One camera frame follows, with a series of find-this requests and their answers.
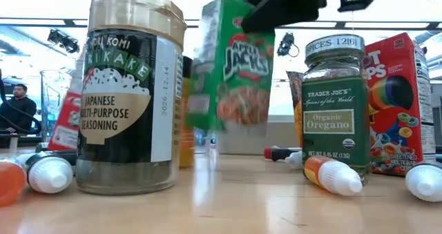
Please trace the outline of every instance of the froot loops cereal box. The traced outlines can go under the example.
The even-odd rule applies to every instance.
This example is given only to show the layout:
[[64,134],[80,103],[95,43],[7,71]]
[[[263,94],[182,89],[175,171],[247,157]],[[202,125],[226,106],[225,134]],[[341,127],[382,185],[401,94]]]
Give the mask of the froot loops cereal box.
[[425,55],[406,33],[370,44],[365,53],[372,171],[405,175],[436,159]]

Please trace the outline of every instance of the wooden table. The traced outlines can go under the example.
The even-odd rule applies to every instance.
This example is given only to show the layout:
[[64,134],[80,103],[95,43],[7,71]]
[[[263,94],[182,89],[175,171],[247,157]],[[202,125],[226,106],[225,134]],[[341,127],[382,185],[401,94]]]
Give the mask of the wooden table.
[[104,197],[73,184],[0,208],[1,234],[440,234],[441,223],[442,205],[410,195],[401,177],[372,175],[362,195],[339,197],[288,164],[213,154],[165,191]]

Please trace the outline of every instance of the jar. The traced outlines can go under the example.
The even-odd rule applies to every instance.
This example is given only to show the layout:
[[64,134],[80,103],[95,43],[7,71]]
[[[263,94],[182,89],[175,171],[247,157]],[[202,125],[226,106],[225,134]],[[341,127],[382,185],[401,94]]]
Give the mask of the jar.
[[133,195],[174,185],[185,30],[170,0],[92,0],[75,171],[81,191]]
[[307,44],[302,78],[302,158],[348,164],[363,184],[371,173],[364,39],[333,35]]

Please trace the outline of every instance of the person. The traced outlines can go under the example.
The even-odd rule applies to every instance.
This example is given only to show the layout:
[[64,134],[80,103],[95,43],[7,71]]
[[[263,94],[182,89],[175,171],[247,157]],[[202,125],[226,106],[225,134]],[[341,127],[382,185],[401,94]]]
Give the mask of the person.
[[[28,113],[31,116],[34,116],[34,114],[37,111],[37,105],[33,100],[28,98],[26,93],[28,92],[28,87],[26,87],[23,84],[17,84],[14,87],[14,97],[12,99],[8,100],[8,103],[21,111],[24,111],[25,113]],[[11,107],[7,106],[6,103],[2,103],[0,106],[0,115],[4,116],[6,119],[11,121],[13,124],[17,125],[18,127],[24,129],[24,130],[30,130],[30,127],[32,125],[32,120],[29,117],[24,117],[22,114],[17,112],[16,110],[12,109]],[[6,121],[0,119],[0,129],[6,129],[10,133],[17,133],[17,130],[14,129],[13,126],[8,124]]]

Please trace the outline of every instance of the glass beaker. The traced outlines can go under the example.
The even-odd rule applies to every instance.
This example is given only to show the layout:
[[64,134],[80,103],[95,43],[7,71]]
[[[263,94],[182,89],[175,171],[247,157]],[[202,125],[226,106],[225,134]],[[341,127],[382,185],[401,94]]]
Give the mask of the glass beaker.
[[43,70],[41,75],[41,141],[49,142],[72,77],[60,70]]

